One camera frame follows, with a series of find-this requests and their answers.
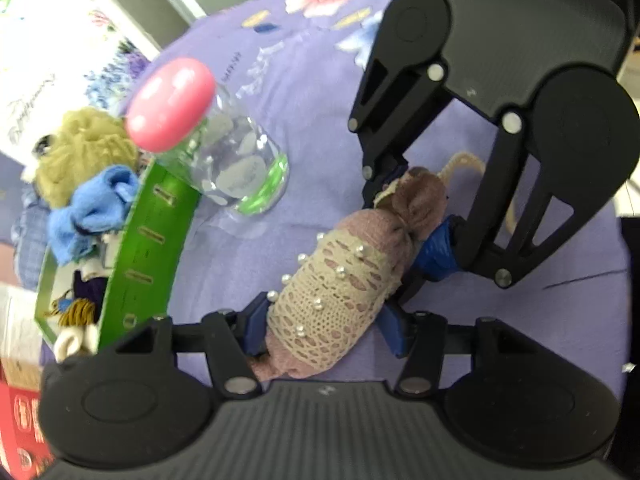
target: transparent jar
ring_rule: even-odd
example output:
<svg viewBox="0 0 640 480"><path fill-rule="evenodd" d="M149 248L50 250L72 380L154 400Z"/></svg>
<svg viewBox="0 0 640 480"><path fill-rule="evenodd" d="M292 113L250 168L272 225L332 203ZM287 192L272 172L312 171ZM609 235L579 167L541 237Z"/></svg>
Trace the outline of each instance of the transparent jar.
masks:
<svg viewBox="0 0 640 480"><path fill-rule="evenodd" d="M126 125L171 173L244 215L266 211L286 188L287 155L197 60L176 59L155 72Z"/></svg>

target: pearl bead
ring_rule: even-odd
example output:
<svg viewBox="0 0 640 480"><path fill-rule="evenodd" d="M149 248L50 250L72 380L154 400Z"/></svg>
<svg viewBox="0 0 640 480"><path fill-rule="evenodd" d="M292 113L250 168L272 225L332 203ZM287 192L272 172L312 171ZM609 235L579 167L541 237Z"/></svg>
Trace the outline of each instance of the pearl bead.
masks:
<svg viewBox="0 0 640 480"><path fill-rule="evenodd" d="M356 250L355 250L355 251L353 251L353 252L354 252L354 254L356 255L356 258L357 258L357 259L359 259L359 260L363 260L363 259L364 259L365 254L366 254L366 252L367 252L367 247L366 247L366 246L364 246L364 245L359 245L359 246L357 246L357 247L356 247Z"/></svg>

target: table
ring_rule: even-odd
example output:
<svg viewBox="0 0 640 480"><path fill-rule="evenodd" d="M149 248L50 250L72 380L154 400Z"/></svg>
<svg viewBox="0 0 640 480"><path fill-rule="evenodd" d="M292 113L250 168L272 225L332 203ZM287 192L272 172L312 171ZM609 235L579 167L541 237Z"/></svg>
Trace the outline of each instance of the table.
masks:
<svg viewBox="0 0 640 480"><path fill-rule="evenodd" d="M195 322L222 308L241 310L259 291L279 289L280 276L295 271L296 255L314 250L316 233L362 206L362 154L346 123L380 11L389 1L252 0L196 22L142 77L146 80L180 56L206 63L286 150L291 167L283 198L260 218L239 221L202 200L175 276L168 309L175 322ZM461 150L486 160L494 135L493 125L453 102L410 148L407 159L433 171ZM516 194L517 211L535 172L530 160ZM448 213L468 212L479 180L474 173L456 174ZM541 231L557 226L562 215L555 204ZM609 204L512 289L459 273L425 286L408 309L431 310L452 323L498 317L621 396L629 325L626 269L626 250ZM203 356L180 356L179 363L208 381ZM469 359L452 357L445 364L442 386L468 370ZM372 328L317 378L393 381L401 366Z"/></svg>

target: red box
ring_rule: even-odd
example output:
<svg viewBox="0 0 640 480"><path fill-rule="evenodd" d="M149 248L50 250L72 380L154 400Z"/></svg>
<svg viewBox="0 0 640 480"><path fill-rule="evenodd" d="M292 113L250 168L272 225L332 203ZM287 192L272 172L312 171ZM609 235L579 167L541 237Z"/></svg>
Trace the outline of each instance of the red box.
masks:
<svg viewBox="0 0 640 480"><path fill-rule="evenodd" d="M7 375L7 366L11 367L3 358L0 376L0 462L16 480L29 480L41 474L52 461L38 424L40 392L10 385L11 373ZM31 377L34 368L39 371L33 365L18 364L17 368L23 375Z"/></svg>

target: yellow-green plush toy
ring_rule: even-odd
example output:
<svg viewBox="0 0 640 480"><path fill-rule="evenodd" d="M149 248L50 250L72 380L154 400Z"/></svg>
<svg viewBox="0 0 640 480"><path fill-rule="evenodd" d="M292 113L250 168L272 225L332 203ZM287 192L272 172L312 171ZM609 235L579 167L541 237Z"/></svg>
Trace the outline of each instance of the yellow-green plush toy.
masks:
<svg viewBox="0 0 640 480"><path fill-rule="evenodd" d="M53 209L66 207L78 186L105 168L124 164L136 170L138 149L122 120L96 108L68 112L36 170L36 184Z"/></svg>

